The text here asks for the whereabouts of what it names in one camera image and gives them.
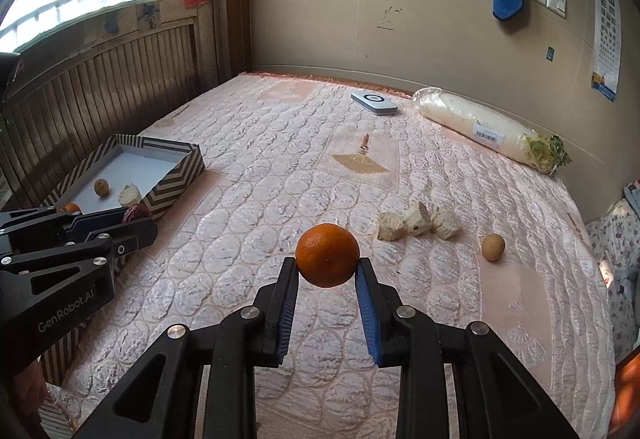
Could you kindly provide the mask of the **brown longan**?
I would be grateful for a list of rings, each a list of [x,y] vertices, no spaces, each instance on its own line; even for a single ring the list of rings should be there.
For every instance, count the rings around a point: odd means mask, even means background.
[[[96,195],[100,197],[105,197],[108,195],[108,193],[110,193],[110,186],[105,179],[96,180],[96,182],[94,182],[93,188],[96,192]]]
[[[497,233],[490,233],[484,237],[480,252],[482,256],[491,263],[498,261],[506,249],[506,242],[503,237]]]

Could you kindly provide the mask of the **large orange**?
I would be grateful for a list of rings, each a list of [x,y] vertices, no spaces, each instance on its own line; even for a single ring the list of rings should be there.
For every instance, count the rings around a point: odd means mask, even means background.
[[[359,258],[359,245],[352,233],[332,223],[307,230],[295,249],[300,274],[322,289],[347,282],[355,274]]]

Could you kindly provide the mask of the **dark red date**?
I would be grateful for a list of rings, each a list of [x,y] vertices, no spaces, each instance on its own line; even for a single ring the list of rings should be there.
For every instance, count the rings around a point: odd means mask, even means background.
[[[122,222],[128,223],[144,218],[151,218],[151,211],[143,203],[137,203],[127,208],[122,216]]]

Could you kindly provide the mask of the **small orange near tray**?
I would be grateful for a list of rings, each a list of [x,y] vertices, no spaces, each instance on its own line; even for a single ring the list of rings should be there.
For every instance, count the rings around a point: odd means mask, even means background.
[[[63,207],[60,208],[60,211],[65,211],[65,212],[80,212],[80,207],[75,204],[75,203],[68,203],[66,205],[64,205]]]

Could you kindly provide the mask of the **pale sugarcane chunk front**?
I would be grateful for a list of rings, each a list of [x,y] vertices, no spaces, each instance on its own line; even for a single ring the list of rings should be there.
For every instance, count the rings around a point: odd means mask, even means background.
[[[141,201],[142,194],[137,185],[133,183],[126,184],[118,194],[118,203],[122,207],[131,207],[140,204]]]

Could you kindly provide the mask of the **striped white tray box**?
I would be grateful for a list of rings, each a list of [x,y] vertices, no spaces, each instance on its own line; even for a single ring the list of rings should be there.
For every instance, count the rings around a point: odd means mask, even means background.
[[[141,203],[158,219],[204,169],[196,144],[119,133],[67,173],[42,203],[56,208],[75,203],[84,214],[109,210],[122,206],[118,194],[133,183],[142,194]],[[98,179],[105,179],[110,186],[105,197],[94,191]]]

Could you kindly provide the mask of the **wooden furniture edge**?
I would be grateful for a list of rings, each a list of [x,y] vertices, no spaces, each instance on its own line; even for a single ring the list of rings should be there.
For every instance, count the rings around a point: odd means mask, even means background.
[[[608,438],[639,438],[640,357],[639,348],[616,367],[615,402]]]

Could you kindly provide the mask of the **pink quilted bed cover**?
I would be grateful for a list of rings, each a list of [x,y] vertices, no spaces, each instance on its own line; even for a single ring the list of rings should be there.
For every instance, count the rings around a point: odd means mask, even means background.
[[[81,424],[168,326],[214,324],[274,281],[308,229],[356,237],[378,279],[434,321],[483,320],[583,438],[613,410],[608,296],[564,184],[423,118],[410,101],[378,117],[326,82],[245,75],[148,128],[190,142],[205,164],[132,256],[115,299],[91,321],[64,383],[52,391]],[[381,212],[420,200],[452,208],[461,231],[378,240]],[[495,263],[484,237],[506,242]]]

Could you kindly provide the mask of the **pale sugarcane chunk right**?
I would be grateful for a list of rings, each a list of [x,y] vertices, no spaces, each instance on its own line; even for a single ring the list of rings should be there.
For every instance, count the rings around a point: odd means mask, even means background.
[[[436,206],[431,213],[431,232],[441,240],[450,240],[461,231],[461,222],[452,208]]]

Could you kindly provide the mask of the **floral blanket pile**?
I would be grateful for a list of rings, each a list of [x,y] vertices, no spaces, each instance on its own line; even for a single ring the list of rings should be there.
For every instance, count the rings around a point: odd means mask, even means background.
[[[639,217],[621,199],[586,229],[608,289],[615,362],[620,363],[637,347],[639,336]]]

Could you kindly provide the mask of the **pale sugarcane chunk middle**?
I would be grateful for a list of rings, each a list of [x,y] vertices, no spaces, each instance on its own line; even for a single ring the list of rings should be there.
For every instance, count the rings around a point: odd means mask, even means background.
[[[410,237],[417,237],[431,230],[431,215],[426,206],[416,200],[402,215],[402,223]]]

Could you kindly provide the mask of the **pale sugarcane chunk left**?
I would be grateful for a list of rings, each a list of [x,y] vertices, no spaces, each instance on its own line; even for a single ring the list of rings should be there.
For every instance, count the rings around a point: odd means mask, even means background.
[[[407,234],[404,219],[393,212],[381,212],[378,217],[378,240],[393,242],[403,239]]]

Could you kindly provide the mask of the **wrapped white daikon radish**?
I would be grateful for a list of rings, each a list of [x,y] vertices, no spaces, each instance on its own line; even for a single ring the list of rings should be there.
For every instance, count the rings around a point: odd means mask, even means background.
[[[412,101],[423,117],[539,173],[553,176],[572,162],[556,134],[545,136],[486,105],[435,87],[414,92]]]

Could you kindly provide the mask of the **white square device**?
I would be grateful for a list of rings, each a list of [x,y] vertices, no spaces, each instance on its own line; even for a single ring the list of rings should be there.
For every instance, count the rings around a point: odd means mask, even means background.
[[[350,99],[378,116],[395,115],[398,112],[395,103],[374,92],[355,91],[350,94]]]

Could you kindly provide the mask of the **eye chart poster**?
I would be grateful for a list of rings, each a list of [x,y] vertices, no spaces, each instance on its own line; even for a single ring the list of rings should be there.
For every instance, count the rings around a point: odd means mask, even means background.
[[[591,88],[613,102],[620,80],[622,14],[620,0],[594,0]]]

